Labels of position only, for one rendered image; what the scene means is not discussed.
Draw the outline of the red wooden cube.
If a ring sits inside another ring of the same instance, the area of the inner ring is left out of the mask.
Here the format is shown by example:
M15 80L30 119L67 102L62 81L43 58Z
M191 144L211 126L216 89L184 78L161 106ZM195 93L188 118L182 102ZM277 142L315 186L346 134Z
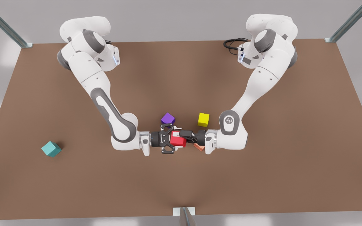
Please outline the red wooden cube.
M180 136L180 131L172 131L170 137L170 143L175 147L178 146L185 147L186 139Z

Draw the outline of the yellow wooden cube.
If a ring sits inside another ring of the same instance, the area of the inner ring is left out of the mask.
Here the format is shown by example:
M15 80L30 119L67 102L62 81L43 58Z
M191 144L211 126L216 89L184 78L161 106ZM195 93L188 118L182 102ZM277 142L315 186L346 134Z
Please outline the yellow wooden cube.
M207 127L209 123L209 114L199 113L197 125L201 127Z

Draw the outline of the purple wooden cube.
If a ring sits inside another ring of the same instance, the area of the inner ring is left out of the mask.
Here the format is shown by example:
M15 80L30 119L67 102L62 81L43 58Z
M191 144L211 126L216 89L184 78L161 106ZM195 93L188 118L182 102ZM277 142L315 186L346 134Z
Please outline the purple wooden cube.
M172 116L170 113L165 113L165 115L161 119L162 124L174 124L175 123L175 117Z

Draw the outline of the teal wooden cube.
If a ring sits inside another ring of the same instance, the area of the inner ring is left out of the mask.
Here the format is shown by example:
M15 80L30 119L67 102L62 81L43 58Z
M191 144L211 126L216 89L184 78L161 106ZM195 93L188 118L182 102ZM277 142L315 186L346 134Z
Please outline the teal wooden cube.
M47 156L55 157L61 152L61 148L54 142L49 141L41 148Z

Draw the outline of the silver frame post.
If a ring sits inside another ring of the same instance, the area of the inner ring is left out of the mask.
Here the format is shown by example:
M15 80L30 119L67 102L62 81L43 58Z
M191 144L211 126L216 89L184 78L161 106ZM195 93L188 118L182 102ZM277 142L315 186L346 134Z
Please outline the silver frame post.
M33 43L27 43L8 23L0 17L0 28L21 48L32 48Z
M196 226L195 207L174 207L173 216L179 216L179 226Z
M360 18L362 17L362 4L357 10L346 20L345 23L336 30L329 38L325 38L326 43L336 43Z

